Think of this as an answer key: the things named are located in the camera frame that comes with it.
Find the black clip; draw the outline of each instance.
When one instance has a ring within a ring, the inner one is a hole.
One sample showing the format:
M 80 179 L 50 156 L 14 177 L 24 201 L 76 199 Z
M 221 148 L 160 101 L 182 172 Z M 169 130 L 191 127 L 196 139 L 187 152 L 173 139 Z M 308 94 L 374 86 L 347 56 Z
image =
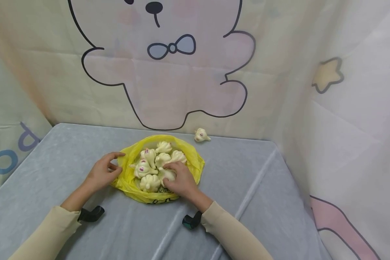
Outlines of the black clip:
M 186 215 L 182 219 L 182 225 L 184 225 L 184 227 L 186 227 L 187 229 L 192 230 L 192 229 L 198 227 L 198 225 L 201 222 L 201 217 L 202 217 L 202 213 L 200 211 L 195 213 L 194 217 L 190 217 L 189 215 Z
M 96 206 L 92 211 L 82 208 L 78 217 L 78 222 L 96 222 L 104 214 L 104 212 L 105 210 L 101 206 Z

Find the blue letter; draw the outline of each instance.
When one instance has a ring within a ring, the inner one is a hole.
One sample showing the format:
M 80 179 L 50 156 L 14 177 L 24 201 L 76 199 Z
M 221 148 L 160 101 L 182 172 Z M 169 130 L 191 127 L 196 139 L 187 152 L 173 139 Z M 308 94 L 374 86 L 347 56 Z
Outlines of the blue letter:
M 11 164 L 9 167 L 7 167 L 6 169 L 1 169 L 0 168 L 0 174 L 7 174 L 9 173 L 11 170 L 13 170 L 13 168 L 17 165 L 17 155 L 14 151 L 12 150 L 3 150 L 3 151 L 0 151 L 0 157 L 1 156 L 9 156 L 12 160 Z
M 25 124 L 23 122 L 20 122 L 20 125 L 22 126 L 22 128 L 25 131 L 19 137 L 19 142 L 18 142 L 19 149 L 21 151 L 27 152 L 27 151 L 32 150 L 33 148 L 35 148 L 35 146 L 40 142 L 40 139 L 37 138 L 36 135 L 32 131 L 30 131 L 30 129 L 27 126 L 25 126 Z M 31 143 L 30 145 L 26 146 L 24 144 L 24 142 L 25 142 L 26 137 L 28 137 L 28 136 L 31 136 L 33 138 L 33 143 Z

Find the hand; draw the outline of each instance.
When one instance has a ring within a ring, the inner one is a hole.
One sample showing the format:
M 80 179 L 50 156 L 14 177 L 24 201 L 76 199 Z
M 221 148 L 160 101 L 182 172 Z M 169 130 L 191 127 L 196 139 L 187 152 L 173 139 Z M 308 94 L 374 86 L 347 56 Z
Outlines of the hand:
M 212 200 L 198 189 L 194 176 L 182 162 L 172 162 L 163 166 L 176 172 L 176 179 L 163 179 L 163 184 L 173 193 L 189 200 L 201 213 L 204 213 L 212 204 Z
M 92 192 L 96 192 L 110 185 L 123 170 L 123 168 L 112 164 L 111 161 L 119 156 L 125 155 L 120 152 L 112 152 L 104 155 L 94 164 L 94 167 L 92 167 L 88 176 L 85 178 L 83 186 L 86 186 Z
M 174 194 L 189 199 L 190 195 L 198 191 L 194 176 L 181 161 L 165 164 L 163 168 L 176 172 L 176 179 L 174 181 L 170 181 L 167 178 L 163 179 L 165 186 Z

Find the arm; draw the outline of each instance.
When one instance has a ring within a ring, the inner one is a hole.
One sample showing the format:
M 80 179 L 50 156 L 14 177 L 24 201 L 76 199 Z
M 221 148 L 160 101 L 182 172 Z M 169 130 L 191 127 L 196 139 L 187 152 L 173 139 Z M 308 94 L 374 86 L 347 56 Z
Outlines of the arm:
M 75 233 L 80 210 L 99 189 L 108 186 L 121 173 L 111 160 L 123 153 L 109 153 L 96 162 L 85 181 L 61 204 L 53 207 L 33 234 L 14 252 L 9 260 L 53 260 Z
M 258 239 L 238 220 L 201 192 L 189 169 L 181 162 L 166 164 L 176 180 L 163 180 L 174 193 L 189 200 L 202 213 L 201 223 L 222 244 L 233 260 L 273 260 Z

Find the left hand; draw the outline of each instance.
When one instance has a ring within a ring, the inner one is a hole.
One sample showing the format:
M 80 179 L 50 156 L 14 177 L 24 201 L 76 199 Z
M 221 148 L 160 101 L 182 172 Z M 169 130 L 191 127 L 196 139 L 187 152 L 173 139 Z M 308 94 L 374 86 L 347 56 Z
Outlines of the left hand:
M 111 161 L 117 159 L 119 156 L 125 155 L 120 152 L 112 152 L 104 155 L 94 164 L 88 176 L 85 178 L 83 186 L 96 192 L 110 185 L 123 170 L 123 168 L 112 164 Z

